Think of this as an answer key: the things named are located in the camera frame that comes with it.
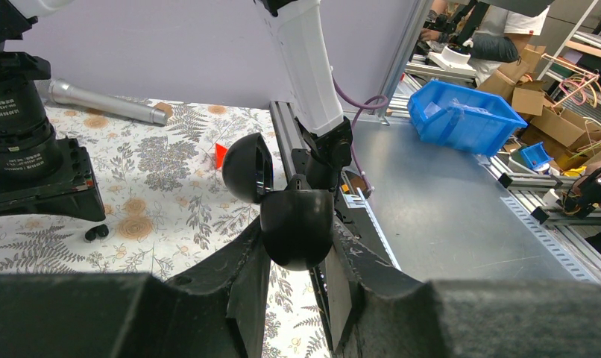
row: floral tablecloth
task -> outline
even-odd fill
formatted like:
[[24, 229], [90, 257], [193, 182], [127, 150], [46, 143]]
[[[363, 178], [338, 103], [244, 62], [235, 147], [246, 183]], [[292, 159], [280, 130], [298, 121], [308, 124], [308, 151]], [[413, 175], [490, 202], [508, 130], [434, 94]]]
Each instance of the floral tablecloth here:
[[[47, 103], [58, 137], [77, 138], [92, 158], [110, 235], [84, 241], [96, 223], [59, 216], [0, 218], [0, 274], [179, 274], [230, 242], [258, 214], [237, 201], [215, 170], [215, 144], [261, 132], [285, 186], [266, 110], [144, 100], [169, 111], [164, 127]], [[264, 357], [328, 357], [307, 272], [272, 265]]]

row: small blue bin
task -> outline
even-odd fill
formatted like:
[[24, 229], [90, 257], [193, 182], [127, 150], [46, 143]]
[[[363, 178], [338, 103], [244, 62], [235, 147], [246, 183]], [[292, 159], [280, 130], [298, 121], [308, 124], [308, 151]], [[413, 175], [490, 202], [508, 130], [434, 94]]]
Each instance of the small blue bin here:
[[520, 156], [524, 160], [526, 166], [531, 170], [539, 168], [553, 160], [553, 158], [547, 154], [547, 151], [544, 150], [542, 143], [543, 142], [539, 142], [530, 147], [520, 149]]
[[408, 111], [424, 142], [494, 156], [526, 122], [499, 95], [430, 81], [410, 97]]

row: orange object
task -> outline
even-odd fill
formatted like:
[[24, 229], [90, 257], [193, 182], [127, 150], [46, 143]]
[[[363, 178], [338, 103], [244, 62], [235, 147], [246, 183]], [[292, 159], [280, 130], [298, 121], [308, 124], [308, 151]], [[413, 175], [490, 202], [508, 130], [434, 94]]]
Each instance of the orange object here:
[[215, 143], [215, 158], [217, 159], [217, 162], [215, 163], [215, 169], [221, 168], [221, 165], [224, 164], [224, 157], [226, 157], [227, 152], [228, 148]]

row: metal shelf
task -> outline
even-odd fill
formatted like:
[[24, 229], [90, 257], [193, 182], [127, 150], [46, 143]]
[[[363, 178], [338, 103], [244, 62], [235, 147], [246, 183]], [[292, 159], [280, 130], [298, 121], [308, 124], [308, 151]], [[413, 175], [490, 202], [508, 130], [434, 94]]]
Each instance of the metal shelf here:
[[552, 79], [562, 82], [565, 78], [563, 76], [561, 76], [558, 73], [555, 73], [553, 70], [549, 69], [546, 73], [546, 76], [551, 77]]
[[592, 45], [594, 47], [597, 48], [601, 48], [601, 41], [598, 41], [597, 39], [595, 39], [593, 37], [592, 34], [587, 34], [585, 32], [581, 32], [581, 31], [577, 31], [574, 35], [573, 35], [574, 39], [583, 41], [589, 45]]

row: gray metal plate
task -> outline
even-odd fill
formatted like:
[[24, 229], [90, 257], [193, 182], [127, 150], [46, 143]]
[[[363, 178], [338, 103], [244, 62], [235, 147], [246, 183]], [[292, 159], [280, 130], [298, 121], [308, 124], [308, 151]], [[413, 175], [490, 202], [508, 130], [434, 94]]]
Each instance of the gray metal plate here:
[[408, 122], [359, 121], [355, 148], [369, 203], [402, 271], [437, 278], [573, 276], [500, 198], [473, 155], [421, 142]]

